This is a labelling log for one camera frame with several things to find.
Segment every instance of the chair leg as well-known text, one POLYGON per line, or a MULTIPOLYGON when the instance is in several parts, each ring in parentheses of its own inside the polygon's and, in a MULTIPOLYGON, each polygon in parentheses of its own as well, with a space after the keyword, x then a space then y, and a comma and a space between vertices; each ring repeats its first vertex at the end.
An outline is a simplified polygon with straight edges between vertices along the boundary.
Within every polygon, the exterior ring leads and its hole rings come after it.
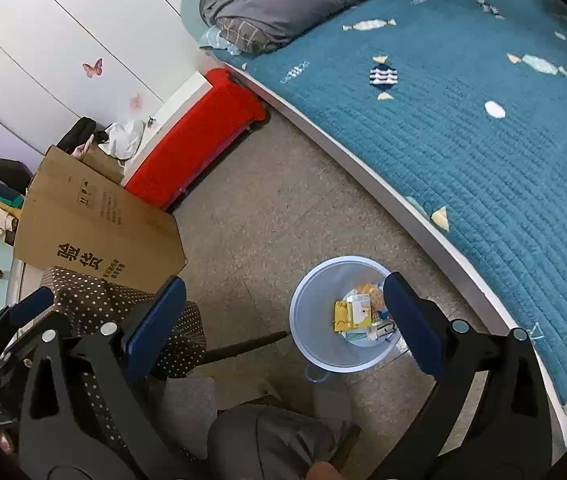
POLYGON ((337 471, 341 471, 343 469, 343 466, 345 465, 345 462, 348 460, 348 457, 350 456, 353 447, 355 447, 355 444, 359 440, 360 434, 361 434, 361 428, 356 424, 353 424, 350 427, 348 433, 346 434, 345 439, 341 443, 341 446, 339 446, 335 454, 329 460, 329 462, 337 471))
POLYGON ((258 337, 256 339, 243 341, 235 345, 225 346, 223 348, 215 348, 214 350, 210 350, 206 352, 206 354, 204 354, 204 358, 202 359, 200 365, 214 363, 215 361, 221 361, 222 359, 227 359, 228 357, 236 357, 246 352, 250 352, 251 350, 276 343, 277 341, 288 337, 289 335, 290 332, 286 330, 282 332, 275 332, 263 337, 258 337))

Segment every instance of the tiled floor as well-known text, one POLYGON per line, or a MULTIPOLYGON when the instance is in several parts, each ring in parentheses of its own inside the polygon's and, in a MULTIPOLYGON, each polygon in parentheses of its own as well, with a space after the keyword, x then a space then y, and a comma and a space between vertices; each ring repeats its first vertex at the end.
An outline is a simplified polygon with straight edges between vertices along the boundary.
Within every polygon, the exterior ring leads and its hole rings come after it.
MULTIPOLYGON (((175 215, 188 257, 182 277, 201 310, 209 348, 286 330, 299 281, 318 263, 345 254, 400 271, 449 317, 485 330, 386 210, 276 112, 195 187, 175 215)), ((238 359, 234 369, 267 377, 295 408, 308 410, 304 359, 290 338, 238 359)), ((343 475, 365 479, 417 415, 433 380, 405 351, 343 379, 363 430, 343 475)), ((471 391, 468 404, 476 406, 478 391, 471 391)), ((463 436, 471 409, 462 415, 449 446, 463 436)))

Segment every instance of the gray pants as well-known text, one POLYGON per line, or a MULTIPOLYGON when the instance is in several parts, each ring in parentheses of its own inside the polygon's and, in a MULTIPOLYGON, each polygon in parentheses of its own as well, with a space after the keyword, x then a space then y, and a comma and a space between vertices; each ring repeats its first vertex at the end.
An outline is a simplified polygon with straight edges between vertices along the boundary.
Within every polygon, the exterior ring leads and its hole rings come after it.
POLYGON ((329 426, 271 406, 223 413, 208 434, 208 460, 217 480, 303 480, 312 464, 337 449, 329 426))

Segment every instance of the red storage box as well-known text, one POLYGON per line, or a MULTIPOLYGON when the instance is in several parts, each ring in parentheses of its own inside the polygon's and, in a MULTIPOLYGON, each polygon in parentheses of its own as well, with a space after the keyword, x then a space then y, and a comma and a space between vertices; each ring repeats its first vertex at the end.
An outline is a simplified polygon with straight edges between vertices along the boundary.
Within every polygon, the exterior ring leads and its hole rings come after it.
POLYGON ((150 152, 125 188, 150 205, 166 209, 186 187, 254 121, 266 113, 250 90, 215 68, 212 85, 150 152))

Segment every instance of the teal quilted bedspread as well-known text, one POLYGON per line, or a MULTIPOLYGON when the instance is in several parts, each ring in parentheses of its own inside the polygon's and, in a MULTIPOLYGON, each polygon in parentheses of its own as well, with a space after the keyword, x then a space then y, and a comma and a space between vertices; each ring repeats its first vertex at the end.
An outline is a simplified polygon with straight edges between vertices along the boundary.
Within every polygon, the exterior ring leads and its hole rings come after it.
POLYGON ((439 211, 438 228, 529 331, 567 404, 565 7, 369 0, 272 54, 215 54, 428 216, 439 211), (384 56, 398 83, 381 100, 370 72, 384 56))

